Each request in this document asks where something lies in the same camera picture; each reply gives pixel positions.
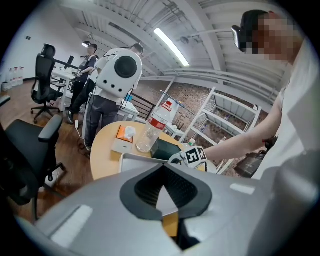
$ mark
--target chair base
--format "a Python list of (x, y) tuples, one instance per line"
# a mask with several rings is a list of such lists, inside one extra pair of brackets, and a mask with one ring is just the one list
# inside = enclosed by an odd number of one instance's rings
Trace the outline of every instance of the chair base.
[[(66, 171), (66, 168), (64, 166), (64, 164), (62, 162), (59, 162), (53, 169), (51, 169), (49, 171), (49, 174), (48, 174), (48, 180), (51, 178), (53, 178), (53, 175), (52, 173), (58, 169), (58, 168), (61, 168), (62, 171)], [(47, 190), (48, 192), (50, 192), (51, 194), (53, 195), (56, 195), (57, 197), (61, 198), (61, 199), (64, 199), (66, 198), (65, 196), (63, 196), (62, 194), (58, 193), (57, 191), (55, 191), (52, 187), (48, 186), (46, 183), (43, 184), (43, 187), (45, 190)], [(35, 197), (32, 199), (32, 219), (33, 219), (33, 222), (36, 222), (39, 218), (38, 218), (38, 215), (37, 215), (37, 210), (38, 210), (38, 204), (37, 204), (37, 201), (38, 201), (38, 193), (35, 195)]]
[(36, 116), (34, 117), (33, 119), (33, 122), (36, 124), (38, 121), (37, 121), (37, 118), (38, 116), (40, 116), (43, 112), (47, 112), (50, 116), (54, 116), (50, 110), (58, 110), (58, 113), (60, 113), (60, 109), (58, 107), (55, 107), (55, 106), (47, 106), (47, 103), (45, 103), (43, 106), (37, 106), (37, 107), (32, 107), (31, 108), (31, 114), (34, 113), (34, 110), (40, 110)]

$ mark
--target black office chair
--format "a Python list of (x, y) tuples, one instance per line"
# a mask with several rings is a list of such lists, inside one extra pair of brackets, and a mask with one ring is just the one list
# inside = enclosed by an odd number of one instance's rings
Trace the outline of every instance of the black office chair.
[(62, 197), (45, 184), (46, 177), (53, 180), (52, 172), (64, 165), (56, 161), (56, 143), (62, 117), (55, 115), (44, 128), (15, 120), (4, 131), (0, 125), (0, 189), (18, 205), (26, 205), (32, 199), (32, 215), (37, 217), (38, 190), (41, 187)]
[(56, 49), (54, 46), (49, 44), (44, 44), (41, 54), (38, 54), (36, 57), (35, 63), (35, 81), (31, 90), (31, 98), (37, 104), (43, 104), (43, 106), (31, 108), (31, 114), (34, 113), (34, 110), (40, 110), (33, 122), (36, 124), (37, 118), (41, 113), (47, 112), (50, 116), (54, 116), (50, 110), (58, 110), (58, 107), (47, 106), (47, 103), (50, 101), (56, 101), (58, 98), (63, 96), (63, 93), (60, 92), (62, 87), (65, 87), (64, 84), (54, 84), (58, 87), (58, 91), (50, 87), (51, 84), (51, 73), (55, 67), (56, 61), (54, 56), (56, 54)]

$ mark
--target chair headrest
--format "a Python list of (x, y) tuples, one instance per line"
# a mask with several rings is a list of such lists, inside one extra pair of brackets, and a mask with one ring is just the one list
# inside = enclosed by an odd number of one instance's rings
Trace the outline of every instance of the chair headrest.
[(56, 55), (56, 48), (53, 45), (45, 43), (41, 54), (48, 57), (54, 57)]

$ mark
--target white backpack device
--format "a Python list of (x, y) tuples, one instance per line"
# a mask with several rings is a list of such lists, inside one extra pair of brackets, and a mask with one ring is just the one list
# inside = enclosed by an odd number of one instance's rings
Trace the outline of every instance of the white backpack device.
[(108, 62), (99, 74), (96, 85), (122, 99), (133, 88), (141, 71), (142, 61), (137, 54), (131, 50), (116, 52), (108, 57)]

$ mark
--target red bottle label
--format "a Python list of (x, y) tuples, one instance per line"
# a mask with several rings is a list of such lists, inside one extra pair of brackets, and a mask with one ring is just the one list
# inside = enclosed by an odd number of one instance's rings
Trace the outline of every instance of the red bottle label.
[(159, 130), (163, 130), (166, 127), (166, 124), (159, 122), (157, 119), (153, 118), (152, 116), (150, 116), (148, 118), (148, 122), (155, 128), (159, 129)]

